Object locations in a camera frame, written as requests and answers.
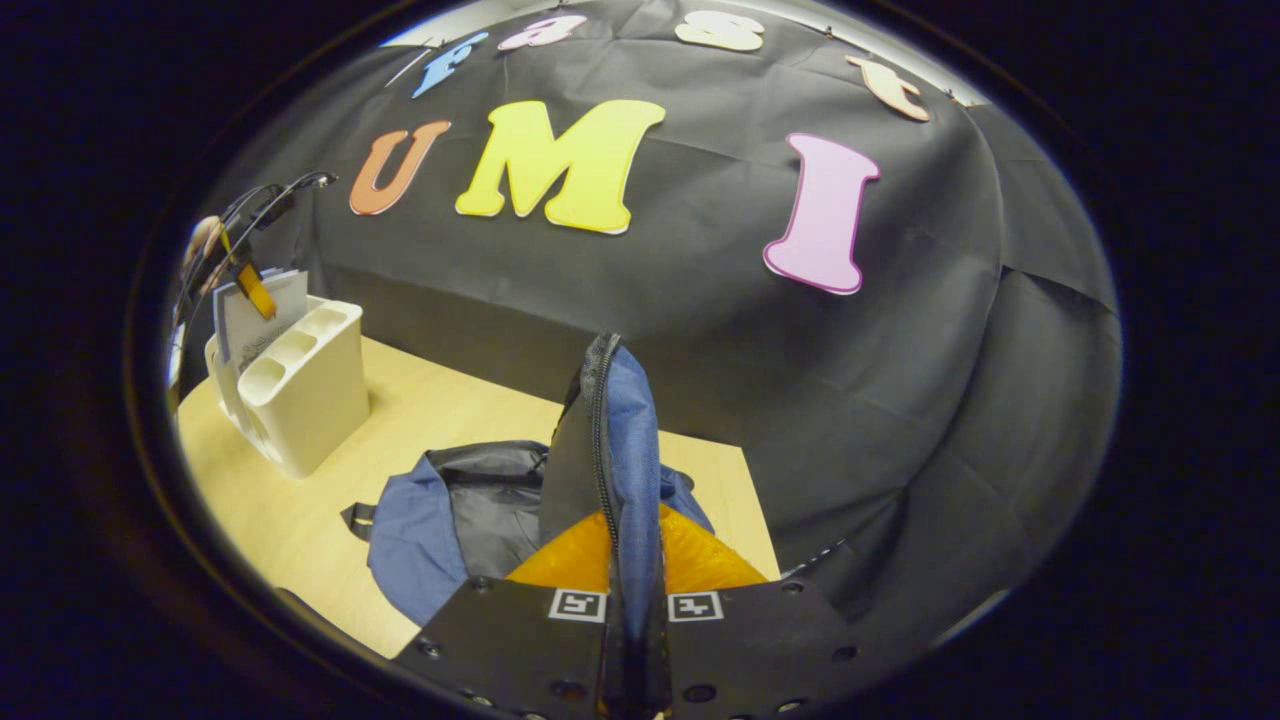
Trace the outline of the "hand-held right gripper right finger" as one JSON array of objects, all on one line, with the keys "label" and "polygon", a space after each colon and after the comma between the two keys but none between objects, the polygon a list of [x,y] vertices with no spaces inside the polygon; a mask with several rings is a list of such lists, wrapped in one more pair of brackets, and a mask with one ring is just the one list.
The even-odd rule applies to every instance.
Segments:
[{"label": "hand-held right gripper right finger", "polygon": [[672,509],[659,523],[664,717],[813,719],[872,687],[872,641],[814,583],[768,582]]}]

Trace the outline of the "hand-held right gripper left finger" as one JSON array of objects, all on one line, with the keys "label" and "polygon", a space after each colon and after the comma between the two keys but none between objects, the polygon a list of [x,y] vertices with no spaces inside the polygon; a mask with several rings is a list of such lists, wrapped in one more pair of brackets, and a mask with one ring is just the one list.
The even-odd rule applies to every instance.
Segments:
[{"label": "hand-held right gripper left finger", "polygon": [[471,577],[396,656],[397,667],[518,719],[626,715],[616,542],[593,512],[507,577]]}]

